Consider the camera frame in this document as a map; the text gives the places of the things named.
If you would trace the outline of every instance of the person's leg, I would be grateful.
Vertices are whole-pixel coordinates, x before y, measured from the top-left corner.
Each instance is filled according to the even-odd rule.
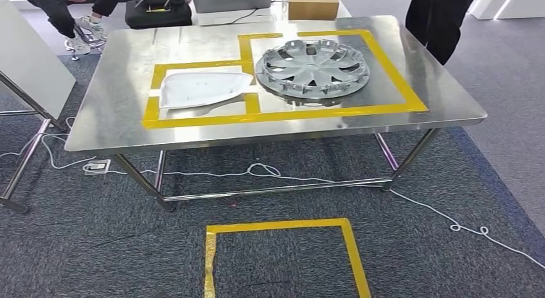
[[[68,11],[67,0],[28,0],[28,2],[44,10],[49,17],[49,22],[59,33],[68,38],[76,37],[74,34],[74,18]]]
[[[458,41],[465,13],[473,0],[431,0],[427,49],[441,63],[450,59]]]
[[[107,40],[108,34],[100,19],[109,16],[120,0],[97,0],[93,5],[93,12],[76,19],[79,27],[90,31],[96,39]]]
[[[97,0],[93,5],[93,12],[108,17],[112,14],[119,2],[120,0]]]
[[[427,29],[429,14],[431,11],[430,0],[412,0],[407,17],[405,18],[405,27],[422,43],[427,43]]]

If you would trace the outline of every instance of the floor outlet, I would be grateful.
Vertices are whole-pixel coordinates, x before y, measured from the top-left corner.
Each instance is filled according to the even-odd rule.
[[[85,165],[85,175],[103,175],[110,169],[110,159],[106,160],[92,160]]]

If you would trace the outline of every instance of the cardboard box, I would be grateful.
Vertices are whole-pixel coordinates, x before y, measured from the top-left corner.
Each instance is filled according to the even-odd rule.
[[[290,20],[334,20],[339,0],[289,0]]]

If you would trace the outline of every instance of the yellow tape rectangle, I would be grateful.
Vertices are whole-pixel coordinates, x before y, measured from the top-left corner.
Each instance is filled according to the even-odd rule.
[[[300,37],[322,37],[331,35],[358,35],[367,44],[379,64],[397,88],[399,93],[405,99],[405,103],[393,103],[384,105],[368,105],[362,107],[347,107],[321,110],[297,110],[287,112],[266,112],[262,113],[256,104],[259,104],[259,97],[244,97],[246,102],[246,113],[226,116],[206,116],[196,118],[180,119],[160,119],[159,100],[157,97],[149,97],[142,119],[142,125],[145,128],[176,128],[208,125],[225,125],[233,123],[256,123],[264,121],[284,121],[293,119],[314,119],[314,118],[332,118],[349,117],[362,115],[378,114],[396,114],[403,112],[422,112],[427,107],[420,100],[413,88],[405,81],[394,64],[390,61],[387,54],[382,50],[380,44],[374,39],[373,34],[368,30],[337,30],[337,31],[306,31],[298,33]],[[238,43],[240,47],[240,60],[224,60],[216,62],[194,62],[186,64],[164,64],[156,65],[152,79],[152,89],[161,87],[161,82],[166,76],[166,72],[172,69],[190,69],[201,67],[222,67],[222,66],[240,66],[242,72],[255,75],[253,54],[251,49],[252,39],[279,38],[282,34],[250,34],[239,35]]]
[[[340,226],[343,232],[348,259],[352,267],[354,281],[360,298],[370,298],[371,292],[365,278],[363,265],[359,257],[359,251],[347,218],[317,219],[317,220],[294,220],[279,222],[242,223],[226,225],[209,225],[206,227],[206,250],[204,258],[204,298],[215,298],[215,287],[213,278],[213,262],[216,253],[217,234],[227,232],[249,232],[268,231],[272,229],[298,229],[304,227],[333,227]]]

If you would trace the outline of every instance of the white sneaker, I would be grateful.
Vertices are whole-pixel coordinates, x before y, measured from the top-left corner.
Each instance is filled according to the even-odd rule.
[[[104,41],[108,40],[108,33],[106,33],[106,30],[104,29],[104,25],[102,25],[102,23],[91,22],[91,19],[88,15],[78,17],[75,19],[75,21],[79,27],[90,31],[96,39]]]
[[[66,37],[67,43],[66,46],[73,48],[77,55],[85,55],[91,52],[91,47],[82,40],[82,38],[76,33],[76,37],[68,38]]]

